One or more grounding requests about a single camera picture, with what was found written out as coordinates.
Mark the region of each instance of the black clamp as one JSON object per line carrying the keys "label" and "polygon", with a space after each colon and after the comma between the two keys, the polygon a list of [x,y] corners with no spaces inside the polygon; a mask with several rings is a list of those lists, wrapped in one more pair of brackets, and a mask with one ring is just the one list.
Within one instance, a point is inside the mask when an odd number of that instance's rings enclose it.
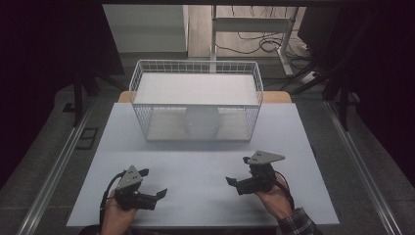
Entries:
{"label": "black clamp", "polygon": [[271,165],[273,162],[284,159],[285,157],[281,155],[256,151],[251,158],[244,157],[244,163],[250,166],[250,173],[253,177],[241,181],[226,177],[226,181],[230,186],[236,187],[239,195],[251,194],[258,191],[269,192],[274,185],[277,185],[285,193],[293,210],[294,200],[290,194],[290,190],[277,181],[277,177],[275,176],[276,171]]}
{"label": "black clamp", "polygon": [[165,197],[167,189],[159,191],[156,196],[142,194],[138,191],[143,177],[149,174],[147,168],[137,171],[132,165],[115,188],[115,199],[124,210],[154,210],[158,200]]}

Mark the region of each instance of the human hand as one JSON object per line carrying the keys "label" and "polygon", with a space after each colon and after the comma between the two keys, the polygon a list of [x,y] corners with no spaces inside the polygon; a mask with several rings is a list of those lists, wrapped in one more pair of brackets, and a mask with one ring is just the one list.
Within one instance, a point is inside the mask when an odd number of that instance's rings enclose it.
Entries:
{"label": "human hand", "polygon": [[101,235],[121,235],[130,226],[138,209],[129,211],[123,210],[114,198],[115,190],[110,194],[110,198],[105,205],[105,214]]}
{"label": "human hand", "polygon": [[[278,182],[288,189],[287,182],[284,178],[279,173],[275,173],[275,176],[277,177]],[[283,219],[293,215],[290,202],[288,201],[283,190],[281,190],[277,185],[274,185],[269,192],[265,193],[258,191],[255,194],[262,201],[266,210],[275,218]]]}

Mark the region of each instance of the metal stand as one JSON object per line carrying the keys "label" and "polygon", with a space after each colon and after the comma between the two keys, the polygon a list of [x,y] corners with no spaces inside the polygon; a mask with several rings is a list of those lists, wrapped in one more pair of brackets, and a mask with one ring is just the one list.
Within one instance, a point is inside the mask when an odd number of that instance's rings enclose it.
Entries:
{"label": "metal stand", "polygon": [[75,112],[75,121],[73,123],[74,127],[77,127],[80,120],[83,117],[83,97],[82,97],[82,86],[85,88],[86,93],[89,96],[97,96],[100,93],[100,87],[95,81],[95,76],[105,80],[110,85],[118,88],[120,91],[126,91],[128,88],[113,78],[105,75],[98,70],[89,69],[85,72],[78,71],[73,78],[73,95],[75,107],[73,111]]}
{"label": "metal stand", "polygon": [[264,19],[264,18],[218,18],[216,16],[216,6],[212,6],[211,12],[211,45],[210,60],[216,61],[216,33],[222,32],[277,32],[284,33],[281,47],[277,50],[278,56],[283,65],[286,76],[293,76],[290,62],[287,60],[287,46],[290,41],[291,32],[296,22],[299,7],[286,19]]}

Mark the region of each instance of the white wire basket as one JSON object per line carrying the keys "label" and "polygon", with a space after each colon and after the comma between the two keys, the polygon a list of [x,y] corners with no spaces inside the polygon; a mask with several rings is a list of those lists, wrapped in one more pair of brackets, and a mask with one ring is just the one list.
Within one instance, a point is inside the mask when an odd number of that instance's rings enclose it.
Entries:
{"label": "white wire basket", "polygon": [[244,141],[262,104],[256,62],[139,61],[130,101],[147,141]]}

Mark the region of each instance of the white cardboard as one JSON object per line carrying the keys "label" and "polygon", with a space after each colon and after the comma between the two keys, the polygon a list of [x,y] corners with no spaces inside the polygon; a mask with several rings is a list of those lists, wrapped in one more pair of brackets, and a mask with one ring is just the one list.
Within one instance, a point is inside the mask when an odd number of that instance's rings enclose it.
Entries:
{"label": "white cardboard", "polygon": [[287,178],[296,207],[304,207],[316,224],[339,223],[295,104],[262,105],[250,143],[147,143],[131,104],[115,104],[68,226],[97,224],[108,183],[130,165],[150,169],[141,193],[168,189],[154,211],[137,212],[133,225],[276,225],[255,195],[239,196],[225,180],[251,177],[242,157],[255,150],[286,157],[272,165]]}

